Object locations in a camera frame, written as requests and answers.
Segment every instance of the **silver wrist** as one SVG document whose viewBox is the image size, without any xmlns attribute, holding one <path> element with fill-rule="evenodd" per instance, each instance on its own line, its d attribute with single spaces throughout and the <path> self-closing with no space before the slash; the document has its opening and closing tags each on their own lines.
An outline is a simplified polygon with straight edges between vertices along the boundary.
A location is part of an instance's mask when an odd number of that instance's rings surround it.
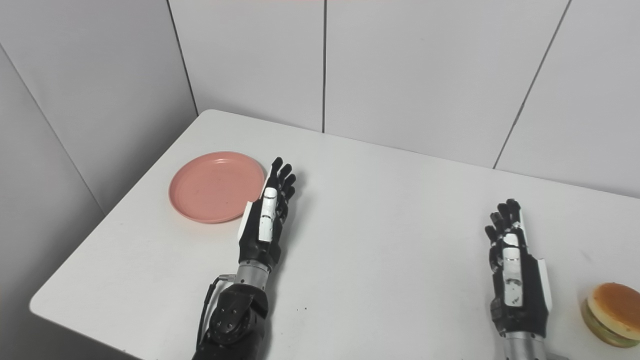
<svg viewBox="0 0 640 360">
<path fill-rule="evenodd" d="M 269 268 L 256 260 L 246 260 L 238 266 L 234 284 L 251 285 L 264 290 L 269 279 Z"/>
<path fill-rule="evenodd" d="M 532 332 L 507 332 L 504 356 L 508 360 L 547 360 L 544 338 Z"/>
</svg>

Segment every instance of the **robotic hand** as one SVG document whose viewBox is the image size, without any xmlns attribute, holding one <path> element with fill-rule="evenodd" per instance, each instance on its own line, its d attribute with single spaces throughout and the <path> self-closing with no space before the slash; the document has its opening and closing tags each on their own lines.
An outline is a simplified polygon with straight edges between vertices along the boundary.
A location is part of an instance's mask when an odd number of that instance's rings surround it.
<svg viewBox="0 0 640 360">
<path fill-rule="evenodd" d="M 514 199 L 498 205 L 491 214 L 493 226 L 485 227 L 491 249 L 495 298 L 491 318 L 504 338 L 508 360 L 560 359 L 545 352 L 551 292 L 544 260 L 527 248 L 522 210 Z"/>
<path fill-rule="evenodd" d="M 220 275 L 210 286 L 200 317 L 193 360 L 254 360 L 264 338 L 269 313 L 264 288 L 280 260 L 280 235 L 287 220 L 289 199 L 295 193 L 296 176 L 291 165 L 277 158 L 271 164 L 262 195 L 248 202 L 240 223 L 239 267 L 235 275 Z M 202 336 L 205 314 L 218 281 L 233 281 L 222 291 Z"/>
</svg>

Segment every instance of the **white finger segment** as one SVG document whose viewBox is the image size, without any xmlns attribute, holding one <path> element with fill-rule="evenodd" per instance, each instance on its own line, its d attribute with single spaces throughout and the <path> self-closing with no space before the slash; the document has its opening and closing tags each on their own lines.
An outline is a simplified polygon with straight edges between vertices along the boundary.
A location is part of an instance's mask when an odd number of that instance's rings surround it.
<svg viewBox="0 0 640 360">
<path fill-rule="evenodd" d="M 276 217 L 276 205 L 278 202 L 278 190 L 275 188 L 264 189 L 262 197 L 262 210 L 260 211 L 260 227 L 258 240 L 270 243 L 273 239 L 273 221 Z"/>
<path fill-rule="evenodd" d="M 522 267 L 520 264 L 520 249 L 506 247 L 502 250 L 504 281 L 504 303 L 511 307 L 522 307 Z"/>
</svg>

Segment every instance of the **pink plate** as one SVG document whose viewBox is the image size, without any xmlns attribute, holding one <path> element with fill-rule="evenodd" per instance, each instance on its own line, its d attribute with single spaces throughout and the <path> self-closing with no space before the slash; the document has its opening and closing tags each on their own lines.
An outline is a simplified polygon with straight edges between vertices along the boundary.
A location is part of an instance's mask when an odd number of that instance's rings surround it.
<svg viewBox="0 0 640 360">
<path fill-rule="evenodd" d="M 182 215 L 215 224 L 244 213 L 247 201 L 260 197 L 262 167 L 237 152 L 212 152 L 184 165 L 171 180 L 169 199 Z"/>
</svg>

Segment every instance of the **wall seam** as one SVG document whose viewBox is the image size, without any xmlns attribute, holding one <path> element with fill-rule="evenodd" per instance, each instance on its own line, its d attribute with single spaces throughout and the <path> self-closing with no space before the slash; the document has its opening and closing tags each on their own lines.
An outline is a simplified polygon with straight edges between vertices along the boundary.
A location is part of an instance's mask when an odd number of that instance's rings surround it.
<svg viewBox="0 0 640 360">
<path fill-rule="evenodd" d="M 24 85 L 24 88 L 27 90 L 27 92 L 29 93 L 29 96 L 31 97 L 31 100 L 33 100 L 33 103 L 35 104 L 35 106 L 38 108 L 38 111 L 40 112 L 40 114 L 42 115 L 42 118 L 45 120 L 45 122 L 47 123 L 47 125 L 49 126 L 49 129 L 51 129 L 51 132 L 53 133 L 53 136 L 56 137 L 56 140 L 58 141 L 58 143 L 60 144 L 60 147 L 62 148 L 62 151 L 65 152 L 65 155 L 67 155 L 67 158 L 69 159 L 69 161 L 71 161 L 71 164 L 74 166 L 74 169 L 76 170 L 78 176 L 80 177 L 80 180 L 82 180 L 84 187 L 86 187 L 86 189 L 89 191 L 89 194 L 91 194 L 91 197 L 93 199 L 93 201 L 95 201 L 95 204 L 98 206 L 98 208 L 100 209 L 100 212 L 102 212 L 102 214 L 104 216 L 107 215 L 107 213 L 104 211 L 104 209 L 102 208 L 102 206 L 100 205 L 100 203 L 98 202 L 98 199 L 96 199 L 95 195 L 93 194 L 93 191 L 91 190 L 91 188 L 89 187 L 89 184 L 87 184 L 86 180 L 84 179 L 84 177 L 82 176 L 82 173 L 80 172 L 80 170 L 78 169 L 76 163 L 74 162 L 73 158 L 71 157 L 71 155 L 69 154 L 69 152 L 67 151 L 67 148 L 65 147 L 65 144 L 62 143 L 62 141 L 60 140 L 60 137 L 58 136 L 58 134 L 56 133 L 56 130 L 53 128 L 53 126 L 51 126 L 51 123 L 49 122 L 49 119 L 47 119 L 47 115 L 45 115 L 44 111 L 42 111 L 42 108 L 40 107 L 40 104 L 38 103 L 38 101 L 36 100 L 35 96 L 33 96 L 33 92 L 31 92 L 31 89 L 27 86 L 27 83 L 24 81 L 24 78 L 22 77 L 22 74 L 20 74 L 20 72 L 18 71 L 18 68 L 15 66 L 15 64 L 13 63 L 13 60 L 11 59 L 11 56 L 9 56 L 9 53 L 6 52 L 6 50 L 4 49 L 4 46 L 2 45 L 2 43 L 0 43 L 0 51 L 2 51 L 4 53 L 4 55 L 6 56 L 7 60 L 9 61 L 9 64 L 11 65 L 11 67 L 13 68 L 13 70 L 15 71 L 15 73 L 18 75 L 18 77 L 20 78 L 20 81 L 22 82 L 22 84 Z"/>
<path fill-rule="evenodd" d="M 569 10 L 569 6 L 571 5 L 571 2 L 573 0 L 569 0 L 564 8 L 564 11 L 562 12 L 562 16 L 560 16 L 560 21 L 558 22 L 558 25 L 556 26 L 556 30 L 554 31 L 553 36 L 551 36 L 551 41 L 549 41 L 549 45 L 547 46 L 547 49 L 545 50 L 545 54 L 542 56 L 542 60 L 540 60 L 540 64 L 538 65 L 538 69 L 536 70 L 535 75 L 533 75 L 533 80 L 531 80 L 531 84 L 529 85 L 529 88 L 527 89 L 527 93 L 524 95 L 524 99 L 522 100 L 522 104 L 520 105 L 520 108 L 518 109 L 518 113 L 516 114 L 516 118 L 514 119 L 513 123 L 511 124 L 511 128 L 509 129 L 509 133 L 507 134 L 507 137 L 504 139 L 504 143 L 502 144 L 502 148 L 500 148 L 500 152 L 498 153 L 498 157 L 495 159 L 495 163 L 493 163 L 493 168 L 496 168 L 498 166 L 498 162 L 500 161 L 500 157 L 502 157 L 502 153 L 504 152 L 504 148 L 507 146 L 507 142 L 509 141 L 509 138 L 511 137 L 511 133 L 513 132 L 513 129 L 516 127 L 516 124 L 518 123 L 518 120 L 520 120 L 520 115 L 522 114 L 522 110 L 524 110 L 524 106 L 525 103 L 527 102 L 527 99 L 529 98 L 529 94 L 531 93 L 531 89 L 533 88 L 533 85 L 536 82 L 536 79 L 538 78 L 538 74 L 540 73 L 540 70 L 542 69 L 542 65 L 544 64 L 545 60 L 547 59 L 547 55 L 549 54 L 549 50 L 551 49 L 551 45 L 553 45 L 554 40 L 556 39 L 556 35 L 558 34 L 558 31 L 560 30 L 560 25 L 562 25 L 562 22 L 564 21 L 564 16 L 566 15 L 567 11 Z"/>
<path fill-rule="evenodd" d="M 327 0 L 324 0 L 324 25 L 323 25 L 323 59 L 322 59 L 322 132 L 324 134 L 324 114 L 326 108 L 326 10 Z"/>
<path fill-rule="evenodd" d="M 166 0 L 166 7 L 169 9 L 169 16 L 171 17 L 171 24 L 173 25 L 173 33 L 175 33 L 175 41 L 178 43 L 178 50 L 180 51 L 180 59 L 182 59 L 182 67 L 184 68 L 184 75 L 187 77 L 187 84 L 189 85 L 189 93 L 191 94 L 191 100 L 193 101 L 193 108 L 196 110 L 196 116 L 198 112 L 198 105 L 196 104 L 196 97 L 193 95 L 193 87 L 191 86 L 191 79 L 189 78 L 189 72 L 187 71 L 187 63 L 184 61 L 184 54 L 182 53 L 182 44 L 180 44 L 180 37 L 178 37 L 178 28 L 175 25 L 175 19 L 173 18 L 173 10 L 171 10 L 171 4 L 169 0 Z"/>
</svg>

